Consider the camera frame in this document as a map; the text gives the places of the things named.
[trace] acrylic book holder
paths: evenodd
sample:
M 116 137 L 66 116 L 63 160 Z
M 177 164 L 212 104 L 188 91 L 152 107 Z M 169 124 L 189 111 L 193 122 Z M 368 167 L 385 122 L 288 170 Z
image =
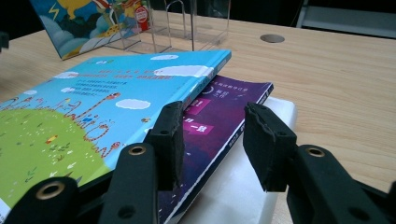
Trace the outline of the acrylic book holder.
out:
M 120 40 L 109 47 L 137 53 L 210 49 L 228 32 L 231 0 L 112 0 Z M 173 46 L 172 42 L 187 41 Z

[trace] children's book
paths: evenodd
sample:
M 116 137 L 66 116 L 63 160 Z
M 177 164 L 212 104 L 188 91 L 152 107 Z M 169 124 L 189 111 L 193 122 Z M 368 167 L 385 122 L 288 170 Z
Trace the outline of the children's book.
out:
M 82 186 L 113 170 L 164 105 L 186 108 L 230 58 L 227 49 L 94 57 L 1 103 L 0 217 L 41 180 Z
M 244 130 L 248 102 L 263 104 L 271 82 L 217 75 L 184 112 L 181 188 L 159 193 L 161 223 L 176 223 Z
M 142 0 L 30 0 L 64 60 L 149 28 Z

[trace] white cloud illustration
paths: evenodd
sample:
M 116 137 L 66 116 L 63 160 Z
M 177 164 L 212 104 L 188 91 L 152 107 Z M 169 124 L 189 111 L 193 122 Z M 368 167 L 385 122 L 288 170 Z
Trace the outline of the white cloud illustration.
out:
M 212 67 L 203 65 L 182 65 L 165 67 L 154 71 L 157 76 L 178 76 L 178 77 L 207 77 L 213 74 Z
M 70 91 L 74 91 L 74 90 L 75 90 L 74 88 L 70 88 L 70 87 L 61 89 L 62 92 L 70 92 Z
M 26 92 L 24 92 L 24 93 L 27 94 L 27 95 L 34 95 L 34 94 L 37 93 L 37 91 L 31 90 L 31 91 L 26 91 Z
M 73 78 L 73 77 L 77 77 L 78 73 L 77 72 L 63 72 L 61 74 L 59 74 L 58 76 L 56 76 L 56 78 Z
M 161 56 L 152 57 L 151 60 L 173 60 L 178 58 L 175 54 L 166 54 Z
M 125 109 L 146 109 L 151 105 L 148 101 L 141 101 L 136 99 L 121 100 L 116 103 L 116 106 Z

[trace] wooden table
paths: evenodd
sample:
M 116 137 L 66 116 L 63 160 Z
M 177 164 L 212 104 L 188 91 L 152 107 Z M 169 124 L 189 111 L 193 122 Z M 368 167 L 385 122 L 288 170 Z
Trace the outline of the wooden table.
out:
M 285 41 L 261 41 L 266 34 Z M 272 81 L 272 96 L 296 104 L 298 145 L 327 148 L 352 177 L 388 192 L 396 180 L 395 40 L 230 21 L 219 48 L 233 51 L 222 75 Z M 93 55 L 111 54 L 125 52 L 100 48 L 62 61 L 43 31 L 12 40 L 0 54 L 0 101 Z M 284 195 L 274 222 L 290 222 Z

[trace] purple book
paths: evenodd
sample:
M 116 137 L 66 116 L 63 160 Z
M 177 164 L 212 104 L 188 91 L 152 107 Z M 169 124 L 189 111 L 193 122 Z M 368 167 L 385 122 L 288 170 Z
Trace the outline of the purple book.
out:
M 181 188 L 159 193 L 160 223 L 175 223 L 181 218 L 244 130 L 247 102 L 262 104 L 273 88 L 270 82 L 253 83 L 217 75 L 187 107 Z

